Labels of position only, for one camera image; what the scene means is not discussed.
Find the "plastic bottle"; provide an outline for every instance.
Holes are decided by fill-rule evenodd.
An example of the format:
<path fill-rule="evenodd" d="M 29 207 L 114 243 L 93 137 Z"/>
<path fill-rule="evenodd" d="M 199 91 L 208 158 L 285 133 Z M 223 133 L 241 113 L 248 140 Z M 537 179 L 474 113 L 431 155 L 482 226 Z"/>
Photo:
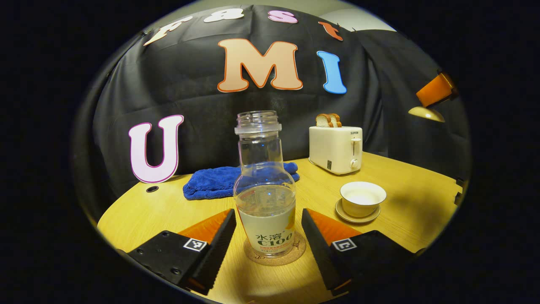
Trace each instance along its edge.
<path fill-rule="evenodd" d="M 295 185 L 283 167 L 281 124 L 275 111 L 237 115 L 241 174 L 234 198 L 247 239 L 260 256 L 279 257 L 292 249 Z"/>

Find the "wooden table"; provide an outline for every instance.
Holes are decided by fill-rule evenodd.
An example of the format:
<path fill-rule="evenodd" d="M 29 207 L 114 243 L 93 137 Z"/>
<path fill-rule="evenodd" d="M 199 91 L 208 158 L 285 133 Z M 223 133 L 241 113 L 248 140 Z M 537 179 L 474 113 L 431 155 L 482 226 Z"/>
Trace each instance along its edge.
<path fill-rule="evenodd" d="M 456 181 L 407 163 L 363 152 L 360 171 L 337 176 L 311 164 L 295 160 L 300 180 L 296 183 L 296 229 L 303 235 L 304 208 L 340 220 L 360 232 L 379 230 L 411 252 L 429 246 L 456 210 L 455 196 L 462 188 Z M 205 218 L 234 208 L 234 198 L 188 201 L 182 187 L 191 175 L 174 176 L 158 184 L 138 183 L 120 197 L 101 217 L 98 229 L 116 248 L 135 249 L 162 230 L 178 232 Z M 354 224 L 335 211 L 343 184 L 367 181 L 386 190 L 381 214 L 372 222 Z M 332 299 L 326 291 L 311 248 L 285 266 L 262 266 L 249 260 L 242 249 L 246 235 L 239 224 L 223 264 L 208 296 L 222 303 L 320 303 Z"/>

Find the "saucer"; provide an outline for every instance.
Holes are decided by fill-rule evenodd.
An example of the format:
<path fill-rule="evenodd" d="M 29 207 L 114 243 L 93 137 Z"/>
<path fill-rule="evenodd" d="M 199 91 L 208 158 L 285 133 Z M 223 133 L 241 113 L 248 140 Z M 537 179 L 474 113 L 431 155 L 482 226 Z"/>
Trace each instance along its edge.
<path fill-rule="evenodd" d="M 341 199 L 339 199 L 336 203 L 336 212 L 339 214 L 340 217 L 342 217 L 344 220 L 347 220 L 349 222 L 353 223 L 367 223 L 369 221 L 372 221 L 379 216 L 381 213 L 381 205 L 378 205 L 377 208 L 371 213 L 370 215 L 362 216 L 362 217 L 356 217 L 356 216 L 350 216 L 348 215 L 345 210 L 343 210 L 343 204 L 341 203 Z"/>

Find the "toaster knob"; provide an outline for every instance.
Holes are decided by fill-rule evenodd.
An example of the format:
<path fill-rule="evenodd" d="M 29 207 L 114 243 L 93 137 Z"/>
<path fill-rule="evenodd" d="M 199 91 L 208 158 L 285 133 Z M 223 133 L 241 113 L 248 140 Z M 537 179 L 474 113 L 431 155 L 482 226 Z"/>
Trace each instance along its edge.
<path fill-rule="evenodd" d="M 360 167 L 360 162 L 359 162 L 358 160 L 356 160 L 356 159 L 353 158 L 353 159 L 350 161 L 350 168 L 351 168 L 351 169 L 357 169 L 358 167 Z"/>

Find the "teacup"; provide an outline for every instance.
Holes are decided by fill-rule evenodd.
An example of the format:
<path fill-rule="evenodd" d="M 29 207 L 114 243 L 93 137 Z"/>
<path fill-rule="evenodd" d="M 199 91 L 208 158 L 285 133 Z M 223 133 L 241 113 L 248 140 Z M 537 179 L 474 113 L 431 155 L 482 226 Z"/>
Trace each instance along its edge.
<path fill-rule="evenodd" d="M 386 199 L 381 186 L 368 182 L 351 182 L 340 189 L 343 210 L 354 217 L 368 216 Z"/>

